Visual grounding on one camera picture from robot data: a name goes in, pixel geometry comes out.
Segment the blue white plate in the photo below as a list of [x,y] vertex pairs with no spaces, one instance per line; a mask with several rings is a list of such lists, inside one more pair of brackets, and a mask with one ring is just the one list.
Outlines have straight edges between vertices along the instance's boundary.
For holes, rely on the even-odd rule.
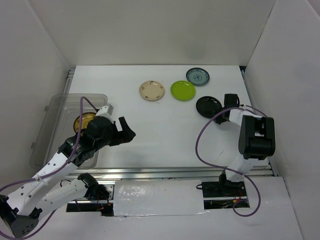
[[204,86],[210,81],[209,73],[200,67],[193,67],[189,69],[185,76],[187,81],[196,87]]

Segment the lime green plate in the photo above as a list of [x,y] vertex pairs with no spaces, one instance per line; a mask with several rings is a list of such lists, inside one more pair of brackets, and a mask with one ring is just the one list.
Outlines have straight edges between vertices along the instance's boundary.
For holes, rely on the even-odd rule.
[[196,95],[196,89],[190,82],[180,80],[171,85],[170,93],[176,100],[189,101]]

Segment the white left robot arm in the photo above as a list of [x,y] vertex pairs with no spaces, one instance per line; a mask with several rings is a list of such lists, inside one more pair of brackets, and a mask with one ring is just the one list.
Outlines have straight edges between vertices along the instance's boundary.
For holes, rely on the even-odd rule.
[[85,129],[67,138],[33,178],[19,181],[19,189],[1,195],[0,217],[11,230],[11,239],[29,238],[41,219],[70,201],[78,198],[95,200],[99,195],[109,195],[89,173],[80,174],[58,189],[54,187],[101,148],[131,142],[136,133],[124,117],[119,118],[119,123],[122,130],[107,117],[94,117]]

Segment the yellow brown plate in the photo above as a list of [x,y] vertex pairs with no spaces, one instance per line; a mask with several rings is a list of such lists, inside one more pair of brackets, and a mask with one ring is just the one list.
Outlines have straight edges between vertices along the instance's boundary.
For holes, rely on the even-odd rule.
[[80,116],[78,116],[74,122],[73,122],[73,130],[74,132],[77,134],[79,131],[79,128],[81,130],[84,130],[87,128],[88,123],[93,120],[96,116],[96,113],[94,112],[85,112],[82,114],[82,120],[81,120],[81,124],[80,124]]

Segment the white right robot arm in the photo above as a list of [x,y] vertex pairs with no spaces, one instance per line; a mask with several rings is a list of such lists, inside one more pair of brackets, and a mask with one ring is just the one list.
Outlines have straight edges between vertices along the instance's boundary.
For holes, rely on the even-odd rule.
[[214,122],[222,124],[233,123],[240,127],[238,139],[238,154],[219,176],[218,191],[223,196],[229,196],[233,191],[244,187],[244,176],[259,162],[273,156],[276,150],[275,121],[272,117],[259,116],[252,112],[239,109],[240,100],[237,94],[224,95],[224,107],[231,108],[222,113]]

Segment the glossy black plate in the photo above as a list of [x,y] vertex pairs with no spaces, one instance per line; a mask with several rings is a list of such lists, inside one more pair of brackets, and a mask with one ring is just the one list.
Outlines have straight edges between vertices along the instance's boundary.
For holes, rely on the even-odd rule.
[[211,119],[222,109],[222,104],[212,96],[203,96],[196,102],[197,112],[204,118]]

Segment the cream floral plate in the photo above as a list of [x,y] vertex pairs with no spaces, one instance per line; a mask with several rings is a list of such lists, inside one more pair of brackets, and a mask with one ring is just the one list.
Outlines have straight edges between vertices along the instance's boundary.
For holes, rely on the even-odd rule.
[[139,87],[139,95],[146,101],[154,102],[160,100],[165,94],[164,86],[154,80],[143,82]]

